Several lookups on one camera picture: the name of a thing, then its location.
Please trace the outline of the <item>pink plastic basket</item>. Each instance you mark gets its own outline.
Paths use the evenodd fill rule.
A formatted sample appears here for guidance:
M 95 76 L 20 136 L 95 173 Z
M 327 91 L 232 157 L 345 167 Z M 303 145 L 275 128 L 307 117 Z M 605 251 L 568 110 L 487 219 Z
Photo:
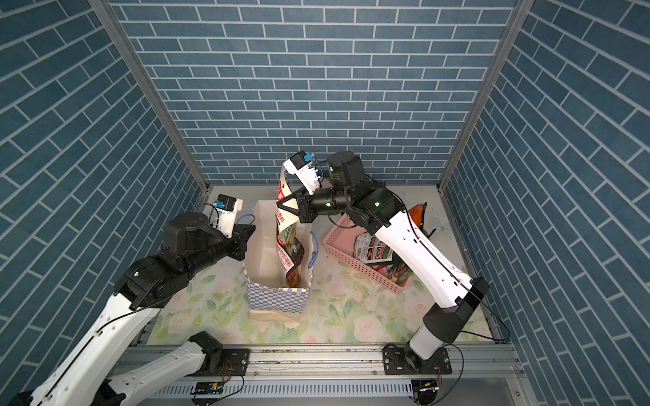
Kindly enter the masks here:
M 348 215 L 335 223 L 324 244 L 331 256 L 396 294 L 411 283 L 409 267 L 384 242 L 355 226 Z

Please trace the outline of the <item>white condiment packet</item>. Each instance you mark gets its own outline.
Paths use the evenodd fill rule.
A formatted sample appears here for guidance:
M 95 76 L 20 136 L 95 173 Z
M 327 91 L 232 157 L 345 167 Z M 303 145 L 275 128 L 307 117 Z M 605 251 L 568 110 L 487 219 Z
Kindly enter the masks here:
M 280 282 L 289 288 L 301 286 L 300 266 L 305 248 L 296 237 L 298 216 L 276 208 L 276 245 L 280 264 Z

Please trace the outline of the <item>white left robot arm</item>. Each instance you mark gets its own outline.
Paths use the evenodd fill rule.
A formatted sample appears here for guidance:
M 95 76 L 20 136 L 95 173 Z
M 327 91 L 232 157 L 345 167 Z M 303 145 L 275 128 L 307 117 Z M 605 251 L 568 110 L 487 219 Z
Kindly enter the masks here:
M 182 377 L 221 373 L 223 345 L 199 332 L 186 343 L 121 375 L 110 372 L 138 333 L 199 272 L 225 257 L 245 259 L 254 224 L 213 227 L 203 213 L 167 222 L 161 249 L 127 269 L 98 319 L 55 372 L 12 405 L 136 405 Z

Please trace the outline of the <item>orange red condiment packet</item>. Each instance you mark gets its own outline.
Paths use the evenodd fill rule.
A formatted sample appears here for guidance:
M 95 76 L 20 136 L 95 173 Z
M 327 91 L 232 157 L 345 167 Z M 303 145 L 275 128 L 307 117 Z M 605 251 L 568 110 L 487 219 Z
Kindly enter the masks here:
M 421 231 L 424 231 L 425 213 L 427 207 L 428 207 L 428 203 L 424 202 L 424 203 L 417 204 L 416 206 L 413 206 L 408 211 L 411 220 Z

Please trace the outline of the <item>black condiment packet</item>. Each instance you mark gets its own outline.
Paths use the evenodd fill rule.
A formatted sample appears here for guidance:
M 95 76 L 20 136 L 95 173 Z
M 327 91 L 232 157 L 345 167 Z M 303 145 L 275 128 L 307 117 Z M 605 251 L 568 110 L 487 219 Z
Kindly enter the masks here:
M 388 245 L 370 233 L 361 233 L 355 238 L 353 257 L 373 269 L 391 267 L 402 262 Z

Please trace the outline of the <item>blue checkered paper bag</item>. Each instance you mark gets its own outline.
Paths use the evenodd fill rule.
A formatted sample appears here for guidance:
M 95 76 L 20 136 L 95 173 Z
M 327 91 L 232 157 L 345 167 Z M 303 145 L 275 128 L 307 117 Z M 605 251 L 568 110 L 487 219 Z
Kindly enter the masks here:
M 298 323 L 306 316 L 318 242 L 309 224 L 297 225 L 297 239 L 304 247 L 304 255 L 297 267 L 300 283 L 296 288 L 289 287 L 284 280 L 285 270 L 276 241 L 275 208 L 272 200 L 259 201 L 253 208 L 256 230 L 248 241 L 244 261 L 251 318 L 255 321 Z

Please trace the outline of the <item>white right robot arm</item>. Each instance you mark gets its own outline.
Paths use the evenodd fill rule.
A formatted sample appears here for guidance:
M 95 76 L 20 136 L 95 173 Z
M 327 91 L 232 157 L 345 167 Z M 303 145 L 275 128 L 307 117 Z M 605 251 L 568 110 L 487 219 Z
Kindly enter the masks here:
M 423 282 L 434 304 L 406 345 L 413 367 L 451 345 L 489 292 L 482 277 L 462 272 L 416 226 L 406 203 L 383 181 L 366 174 L 354 152 L 336 152 L 323 173 L 318 159 L 299 151 L 282 165 L 280 178 L 294 175 L 301 187 L 281 189 L 276 218 L 280 229 L 312 223 L 319 216 L 345 214 L 357 227 L 385 243 Z

